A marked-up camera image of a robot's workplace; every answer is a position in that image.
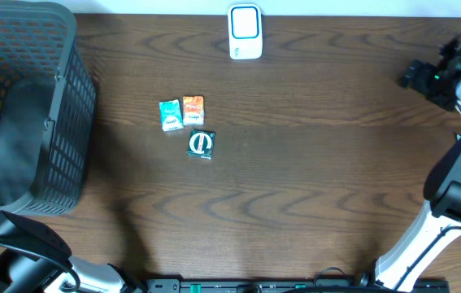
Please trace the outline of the teal green tissue pack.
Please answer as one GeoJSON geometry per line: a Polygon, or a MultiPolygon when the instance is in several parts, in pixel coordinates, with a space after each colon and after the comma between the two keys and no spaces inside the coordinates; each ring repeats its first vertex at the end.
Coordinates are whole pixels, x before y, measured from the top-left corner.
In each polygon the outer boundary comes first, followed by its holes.
{"type": "Polygon", "coordinates": [[[178,99],[159,103],[162,130],[164,132],[183,129],[184,124],[178,99]]]}

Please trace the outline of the orange tissue pack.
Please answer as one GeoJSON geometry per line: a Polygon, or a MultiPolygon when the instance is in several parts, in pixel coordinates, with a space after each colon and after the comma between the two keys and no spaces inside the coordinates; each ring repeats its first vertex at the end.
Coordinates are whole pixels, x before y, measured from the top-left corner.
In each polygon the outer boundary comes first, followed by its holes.
{"type": "Polygon", "coordinates": [[[203,125],[205,120],[204,97],[183,97],[183,123],[185,126],[203,125]]]}

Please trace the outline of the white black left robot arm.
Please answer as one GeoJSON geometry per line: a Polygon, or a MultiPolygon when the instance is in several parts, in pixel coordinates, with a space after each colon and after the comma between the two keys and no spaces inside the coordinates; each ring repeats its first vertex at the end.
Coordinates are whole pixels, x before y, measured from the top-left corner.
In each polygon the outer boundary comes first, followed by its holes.
{"type": "Polygon", "coordinates": [[[0,210],[0,292],[147,292],[114,265],[72,255],[49,226],[0,210]]]}

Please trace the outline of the small green black box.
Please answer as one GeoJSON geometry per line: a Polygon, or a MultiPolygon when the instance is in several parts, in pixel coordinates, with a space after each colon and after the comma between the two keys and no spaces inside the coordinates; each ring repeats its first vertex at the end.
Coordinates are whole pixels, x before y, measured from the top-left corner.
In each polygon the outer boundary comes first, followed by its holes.
{"type": "Polygon", "coordinates": [[[215,145],[215,132],[192,129],[186,154],[210,160],[213,156],[215,145]]]}

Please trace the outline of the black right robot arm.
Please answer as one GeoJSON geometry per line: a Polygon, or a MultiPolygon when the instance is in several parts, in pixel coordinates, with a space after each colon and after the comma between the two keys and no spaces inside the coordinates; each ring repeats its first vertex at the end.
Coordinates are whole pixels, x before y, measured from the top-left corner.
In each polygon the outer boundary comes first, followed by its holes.
{"type": "MultiPolygon", "coordinates": [[[[399,84],[461,115],[461,34],[441,46],[436,65],[413,60],[399,84]]],[[[461,236],[461,133],[427,176],[424,203],[406,233],[378,258],[361,285],[410,292],[424,270],[461,236]]]]}

